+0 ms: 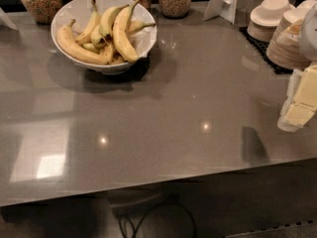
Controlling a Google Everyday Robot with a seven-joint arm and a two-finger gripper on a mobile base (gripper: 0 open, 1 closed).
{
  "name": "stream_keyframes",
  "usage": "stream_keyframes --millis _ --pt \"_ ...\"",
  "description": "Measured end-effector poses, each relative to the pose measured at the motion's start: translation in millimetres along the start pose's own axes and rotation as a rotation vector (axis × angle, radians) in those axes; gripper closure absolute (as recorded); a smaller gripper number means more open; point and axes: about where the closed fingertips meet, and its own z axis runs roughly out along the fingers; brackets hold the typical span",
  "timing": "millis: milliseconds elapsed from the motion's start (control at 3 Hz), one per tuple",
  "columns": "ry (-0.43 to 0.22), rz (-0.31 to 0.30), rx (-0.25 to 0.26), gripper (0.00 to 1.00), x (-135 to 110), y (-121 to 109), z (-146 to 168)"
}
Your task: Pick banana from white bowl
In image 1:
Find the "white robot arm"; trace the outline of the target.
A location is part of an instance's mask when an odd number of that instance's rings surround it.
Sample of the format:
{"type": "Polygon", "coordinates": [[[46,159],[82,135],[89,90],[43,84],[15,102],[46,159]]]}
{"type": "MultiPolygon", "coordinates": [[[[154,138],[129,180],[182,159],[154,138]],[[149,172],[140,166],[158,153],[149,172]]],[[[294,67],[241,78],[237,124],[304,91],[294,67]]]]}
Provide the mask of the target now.
{"type": "Polygon", "coordinates": [[[295,69],[289,79],[277,127],[295,132],[317,112],[317,5],[305,17],[286,28],[277,38],[279,44],[296,44],[299,52],[311,61],[303,70],[295,69]]]}

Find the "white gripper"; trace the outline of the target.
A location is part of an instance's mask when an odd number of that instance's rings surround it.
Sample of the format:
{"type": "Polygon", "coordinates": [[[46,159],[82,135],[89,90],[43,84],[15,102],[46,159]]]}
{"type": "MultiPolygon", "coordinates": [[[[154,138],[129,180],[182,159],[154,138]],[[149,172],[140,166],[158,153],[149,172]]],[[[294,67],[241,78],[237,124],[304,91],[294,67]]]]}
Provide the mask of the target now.
{"type": "Polygon", "coordinates": [[[296,132],[314,116],[316,109],[317,65],[307,67],[303,73],[295,69],[288,82],[277,127],[286,132],[296,132]]]}

